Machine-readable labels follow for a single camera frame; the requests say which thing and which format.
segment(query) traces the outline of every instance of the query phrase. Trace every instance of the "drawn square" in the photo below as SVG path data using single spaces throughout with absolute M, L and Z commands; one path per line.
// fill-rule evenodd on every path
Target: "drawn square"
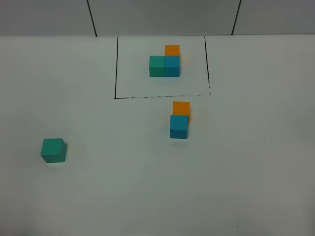
M 164 56 L 166 45 L 180 45 L 180 77 L 150 78 L 150 56 Z M 119 37 L 116 98 L 203 94 L 209 94 L 204 37 Z

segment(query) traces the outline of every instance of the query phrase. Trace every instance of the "cube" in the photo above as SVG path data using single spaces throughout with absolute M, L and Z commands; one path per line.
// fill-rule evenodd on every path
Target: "cube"
M 188 122 L 190 117 L 190 103 L 189 102 L 173 102 L 173 115 L 188 116 Z
M 150 77 L 164 77 L 164 58 L 165 56 L 150 56 Z
M 40 155 L 47 163 L 65 162 L 66 151 L 63 139 L 44 139 Z
M 179 77 L 180 59 L 179 56 L 165 56 L 165 77 Z
M 180 55 L 179 45 L 166 45 L 165 55 L 166 56 L 179 56 Z
M 188 116 L 171 115 L 169 134 L 171 139 L 186 139 L 188 135 Z

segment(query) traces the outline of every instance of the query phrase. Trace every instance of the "orange cube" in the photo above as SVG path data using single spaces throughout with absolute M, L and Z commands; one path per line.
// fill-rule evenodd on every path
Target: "orange cube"
M 190 103 L 189 102 L 173 102 L 173 115 L 190 116 Z
M 165 46 L 165 55 L 166 56 L 179 56 L 179 45 L 166 45 Z

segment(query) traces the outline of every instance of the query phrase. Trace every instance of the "cyan block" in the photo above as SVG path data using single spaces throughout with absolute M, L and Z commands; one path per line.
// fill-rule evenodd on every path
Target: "cyan block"
M 164 77 L 164 58 L 165 56 L 150 56 L 150 77 Z
M 179 77 L 180 58 L 179 56 L 165 56 L 165 77 Z
M 171 139 L 186 139 L 188 135 L 188 116 L 171 115 L 169 134 Z
M 47 163 L 65 162 L 66 152 L 63 139 L 44 139 L 40 155 Z

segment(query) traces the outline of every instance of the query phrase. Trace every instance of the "block cluster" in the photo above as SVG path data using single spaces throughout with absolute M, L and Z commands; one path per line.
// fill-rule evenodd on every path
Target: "block cluster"
M 179 45 L 166 45 L 164 56 L 150 56 L 149 72 L 150 77 L 179 77 Z
M 173 102 L 173 114 L 169 127 L 171 139 L 186 139 L 188 136 L 188 123 L 190 117 L 189 102 Z

